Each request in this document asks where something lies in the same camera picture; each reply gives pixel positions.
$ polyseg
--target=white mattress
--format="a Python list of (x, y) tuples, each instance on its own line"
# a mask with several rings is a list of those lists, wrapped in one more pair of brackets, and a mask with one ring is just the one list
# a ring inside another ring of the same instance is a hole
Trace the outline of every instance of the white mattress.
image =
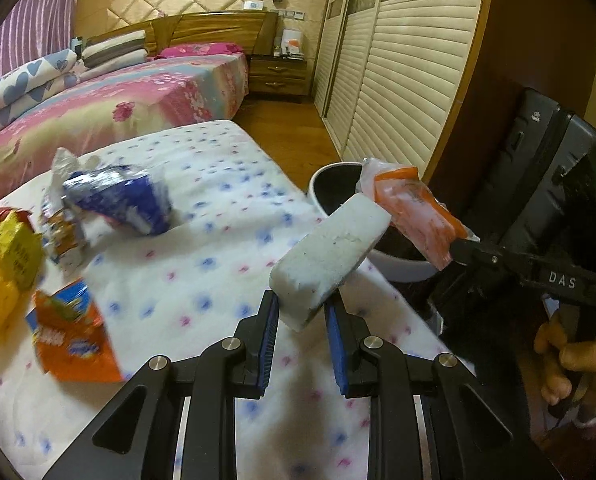
[[(108, 164), (161, 168), (176, 226), (135, 237), (102, 220), (86, 226), (91, 263), (82, 276), (105, 317), (126, 377), (157, 354), (180, 360), (233, 335), (254, 314), (274, 262), (318, 222), (280, 168), (230, 121), (183, 126), (95, 152)], [(38, 212), (48, 174), (0, 206)], [(67, 281), (46, 264), (39, 286)], [(372, 333), (433, 358), (445, 347), (367, 262), (341, 289), (348, 311)], [(0, 446), (25, 480), (43, 474), (114, 395), (119, 384), (59, 383), (43, 374), (22, 319), (0, 345)], [(300, 334), (278, 327), (270, 385), (259, 401), (236, 401), (240, 480), (365, 478), (367, 399), (346, 400), (334, 381), (319, 314)], [(180, 446), (175, 478), (180, 476)]]

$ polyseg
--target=blue snack bag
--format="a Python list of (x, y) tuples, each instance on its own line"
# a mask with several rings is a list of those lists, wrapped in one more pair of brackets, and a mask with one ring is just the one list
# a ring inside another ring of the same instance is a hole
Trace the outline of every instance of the blue snack bag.
[(63, 184), (68, 202), (133, 227), (142, 235), (169, 230), (171, 202), (162, 179), (138, 166), (73, 173)]

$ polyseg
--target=pillow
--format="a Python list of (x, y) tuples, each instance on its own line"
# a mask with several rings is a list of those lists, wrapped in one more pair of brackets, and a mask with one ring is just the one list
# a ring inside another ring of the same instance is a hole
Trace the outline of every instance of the pillow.
[(94, 68), (115, 57), (144, 48), (144, 30), (136, 30), (85, 48), (82, 59), (87, 68)]
[(11, 105), (0, 109), (0, 131), (41, 102), (76, 84), (78, 84), (78, 76), (75, 73), (67, 72), (55, 79), (50, 79), (44, 85), (33, 88), (12, 102)]
[(147, 51), (145, 49), (142, 48), (140, 50), (134, 50), (128, 54), (123, 54), (122, 56), (110, 59), (109, 61), (106, 61), (103, 64), (92, 68), (91, 70), (87, 70), (80, 75), (80, 82), (89, 81), (90, 79), (94, 79), (100, 75), (105, 75), (109, 72), (113, 72), (114, 70), (120, 70), (121, 68), (126, 68), (128, 66), (138, 65), (140, 63), (144, 63), (146, 60)]
[(77, 59), (76, 53), (66, 48), (25, 63), (0, 77), (0, 109), (11, 105), (30, 90), (69, 72)]
[(244, 53), (241, 46), (235, 43), (188, 43), (170, 46), (162, 50), (155, 59), (185, 56), (212, 56), (213, 54)]

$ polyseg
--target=orange plastic bag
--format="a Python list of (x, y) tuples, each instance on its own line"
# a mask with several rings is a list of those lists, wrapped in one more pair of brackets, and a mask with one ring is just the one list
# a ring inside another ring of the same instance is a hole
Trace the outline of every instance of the orange plastic bag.
[(478, 239), (434, 198), (417, 168), (366, 158), (358, 186), (438, 270), (451, 262), (449, 246), (456, 238)]

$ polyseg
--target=heart-pattern blanket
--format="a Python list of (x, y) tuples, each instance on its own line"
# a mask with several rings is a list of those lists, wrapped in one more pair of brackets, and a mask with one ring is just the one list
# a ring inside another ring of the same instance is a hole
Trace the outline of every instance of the heart-pattern blanket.
[(13, 104), (30, 90), (72, 69), (78, 56), (68, 48), (30, 61), (0, 77), (0, 110)]
[(67, 72), (30, 90), (12, 104), (0, 109), (0, 131), (34, 106), (79, 83), (78, 75)]

